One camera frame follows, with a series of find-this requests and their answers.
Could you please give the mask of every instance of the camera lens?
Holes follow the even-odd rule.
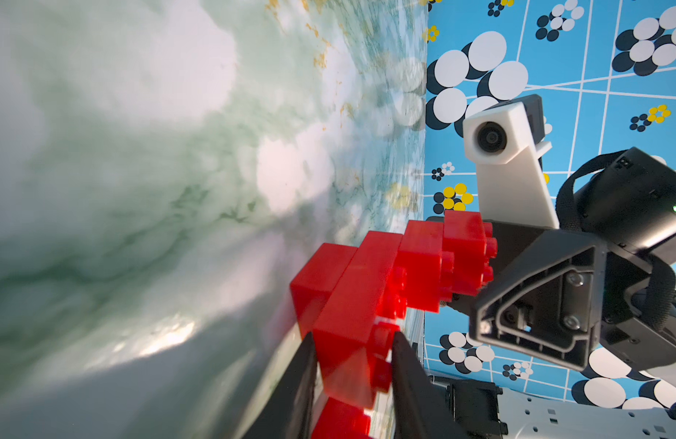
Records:
[[[486,153],[496,153],[507,146],[506,131],[496,122],[487,122],[479,130],[477,143]]]

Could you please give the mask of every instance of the bolt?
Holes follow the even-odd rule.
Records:
[[[582,275],[577,273],[576,271],[571,271],[567,273],[567,276],[565,276],[565,279],[567,280],[568,284],[572,286],[582,286],[585,284],[585,279]]]
[[[489,320],[479,322],[479,332],[482,334],[489,334],[492,331],[492,324]]]
[[[568,329],[572,329],[573,331],[577,331],[581,327],[581,325],[579,324],[579,319],[577,318],[576,315],[566,315],[562,319],[562,323]]]

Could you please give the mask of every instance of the marble surface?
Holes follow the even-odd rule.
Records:
[[[0,438],[225,438],[324,241],[423,207],[427,9],[0,0]]]

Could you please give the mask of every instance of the red duplo brick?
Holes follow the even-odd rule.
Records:
[[[326,394],[357,408],[374,406],[389,367],[369,342],[401,240],[401,234],[367,233],[313,326]]]
[[[328,398],[311,439],[369,439],[370,423],[362,409]]]
[[[333,288],[348,267],[357,247],[323,244],[291,281],[291,298],[301,338],[311,332]]]
[[[476,296],[492,280],[489,259],[497,255],[497,240],[478,212],[446,211],[442,248],[454,256],[453,293]]]
[[[439,310],[442,239],[443,223],[409,221],[406,226],[396,266],[405,272],[401,294],[409,308]]]

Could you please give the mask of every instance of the white plastic part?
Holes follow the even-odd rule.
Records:
[[[499,124],[507,136],[506,147],[486,153],[477,143],[487,122]],[[477,191],[482,217],[490,221],[559,228],[538,159],[550,151],[550,142],[533,144],[522,102],[484,110],[463,123],[465,155],[477,165]]]

